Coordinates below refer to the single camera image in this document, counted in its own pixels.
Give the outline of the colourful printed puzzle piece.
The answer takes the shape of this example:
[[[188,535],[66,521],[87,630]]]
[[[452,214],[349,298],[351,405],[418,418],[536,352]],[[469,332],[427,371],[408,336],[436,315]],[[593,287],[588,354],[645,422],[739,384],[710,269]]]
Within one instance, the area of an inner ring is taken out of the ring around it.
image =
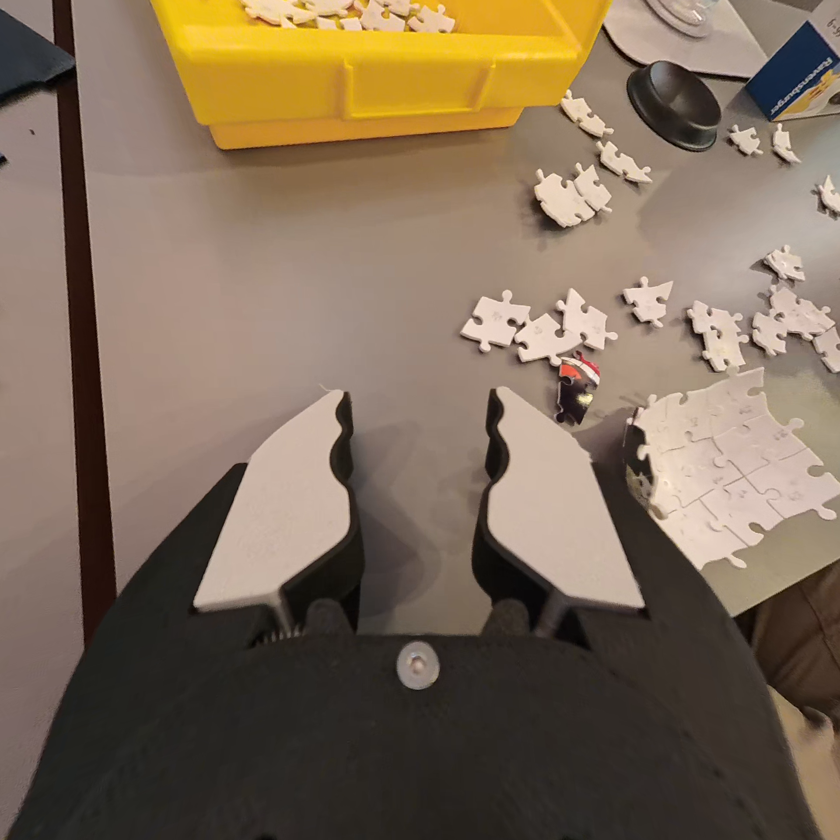
[[[585,357],[581,350],[561,358],[557,396],[558,424],[579,425],[592,404],[595,390],[601,381],[599,367]]]

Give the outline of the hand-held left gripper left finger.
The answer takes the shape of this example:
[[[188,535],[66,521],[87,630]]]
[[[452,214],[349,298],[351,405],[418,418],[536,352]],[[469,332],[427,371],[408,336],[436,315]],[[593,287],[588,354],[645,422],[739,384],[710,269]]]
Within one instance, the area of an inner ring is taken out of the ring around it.
[[[282,633],[330,599],[359,621],[364,546],[350,486],[350,394],[327,391],[257,447],[193,599],[200,613],[266,606]]]

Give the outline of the yellow plastic bin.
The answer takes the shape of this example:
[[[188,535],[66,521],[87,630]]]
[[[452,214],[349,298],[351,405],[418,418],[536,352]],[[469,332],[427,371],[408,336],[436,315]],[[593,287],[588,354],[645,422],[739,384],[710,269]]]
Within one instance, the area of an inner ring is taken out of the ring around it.
[[[443,4],[451,34],[284,29],[241,2],[152,2],[196,121],[221,150],[503,129],[557,106],[611,6]]]

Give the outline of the white puzzle pieces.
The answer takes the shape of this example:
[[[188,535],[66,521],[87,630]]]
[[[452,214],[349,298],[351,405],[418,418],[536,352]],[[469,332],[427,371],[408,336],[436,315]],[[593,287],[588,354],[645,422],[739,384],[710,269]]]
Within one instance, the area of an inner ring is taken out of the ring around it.
[[[595,139],[597,160],[601,167],[624,182],[644,185],[652,182],[650,168],[640,166],[635,159],[620,152],[608,139],[613,133],[595,114],[584,98],[576,98],[567,90],[560,109],[580,130]],[[575,166],[576,175],[564,179],[556,173],[536,172],[533,191],[543,214],[560,228],[570,229],[590,222],[596,215],[612,210],[612,195],[602,183],[595,166]],[[812,301],[799,296],[795,283],[805,279],[802,260],[785,245],[763,258],[777,282],[769,290],[770,309],[756,312],[751,321],[750,334],[740,329],[742,315],[713,308],[695,301],[686,316],[694,334],[703,340],[702,360],[718,373],[738,369],[744,364],[742,346],[751,341],[769,356],[786,351],[786,340],[795,335],[811,344],[825,367],[838,374],[838,330],[828,308],[818,308]],[[566,299],[555,305],[562,315],[561,322],[549,313],[530,318],[530,307],[512,301],[510,290],[500,299],[481,297],[470,318],[460,330],[461,337],[477,342],[479,351],[488,353],[493,347],[506,348],[519,343],[521,362],[546,360],[560,368],[564,355],[581,346],[603,350],[606,341],[616,340],[617,334],[608,331],[606,314],[588,306],[574,289]]]

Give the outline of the pile of puzzle pieces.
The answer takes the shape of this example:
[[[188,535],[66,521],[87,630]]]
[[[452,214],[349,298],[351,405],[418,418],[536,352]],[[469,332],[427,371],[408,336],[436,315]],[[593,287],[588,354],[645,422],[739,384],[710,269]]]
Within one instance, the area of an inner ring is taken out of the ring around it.
[[[242,1],[254,20],[284,29],[316,28],[343,32],[447,35],[456,20],[443,4],[409,1]]]

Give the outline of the white lamp base plate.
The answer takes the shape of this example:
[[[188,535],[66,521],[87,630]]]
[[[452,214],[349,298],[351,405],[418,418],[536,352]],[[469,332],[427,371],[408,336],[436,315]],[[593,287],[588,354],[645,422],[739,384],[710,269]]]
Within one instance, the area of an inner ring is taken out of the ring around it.
[[[659,60],[698,75],[750,79],[767,55],[726,1],[614,1],[603,28],[629,60]]]

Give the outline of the dark flat mat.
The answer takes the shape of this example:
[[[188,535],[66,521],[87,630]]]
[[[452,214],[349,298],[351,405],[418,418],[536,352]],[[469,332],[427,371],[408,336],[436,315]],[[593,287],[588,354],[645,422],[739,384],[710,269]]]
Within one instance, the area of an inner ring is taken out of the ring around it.
[[[76,71],[65,50],[1,11],[1,105],[53,88]]]

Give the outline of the assembled white puzzle section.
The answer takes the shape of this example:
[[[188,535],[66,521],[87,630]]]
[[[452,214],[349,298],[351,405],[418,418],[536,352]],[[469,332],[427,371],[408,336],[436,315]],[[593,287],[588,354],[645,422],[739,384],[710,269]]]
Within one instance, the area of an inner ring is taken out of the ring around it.
[[[775,419],[764,368],[730,369],[709,387],[651,395],[626,420],[630,491],[698,570],[756,547],[783,521],[837,519],[838,479],[799,437],[804,422]]]

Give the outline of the black round stand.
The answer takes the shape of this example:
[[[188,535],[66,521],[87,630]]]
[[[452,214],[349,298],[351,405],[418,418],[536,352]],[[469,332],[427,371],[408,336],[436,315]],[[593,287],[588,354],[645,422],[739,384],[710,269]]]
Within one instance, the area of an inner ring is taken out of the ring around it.
[[[704,152],[718,138],[721,107],[695,73],[668,60],[636,68],[626,94],[639,118],[662,140],[689,152]]]

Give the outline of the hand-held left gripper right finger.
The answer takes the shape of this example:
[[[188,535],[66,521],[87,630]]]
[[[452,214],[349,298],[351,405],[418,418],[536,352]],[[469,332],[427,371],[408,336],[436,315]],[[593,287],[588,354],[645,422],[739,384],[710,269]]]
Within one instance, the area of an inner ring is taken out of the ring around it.
[[[642,612],[592,459],[574,436],[507,386],[490,390],[486,434],[471,567],[492,604],[521,603],[536,635],[556,635],[575,607]]]

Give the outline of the printed puzzle box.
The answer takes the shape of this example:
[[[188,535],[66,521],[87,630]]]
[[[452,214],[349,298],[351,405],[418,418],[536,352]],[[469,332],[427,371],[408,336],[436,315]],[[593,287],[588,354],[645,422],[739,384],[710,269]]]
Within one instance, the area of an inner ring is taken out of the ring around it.
[[[770,122],[838,114],[839,2],[821,2],[745,89]]]

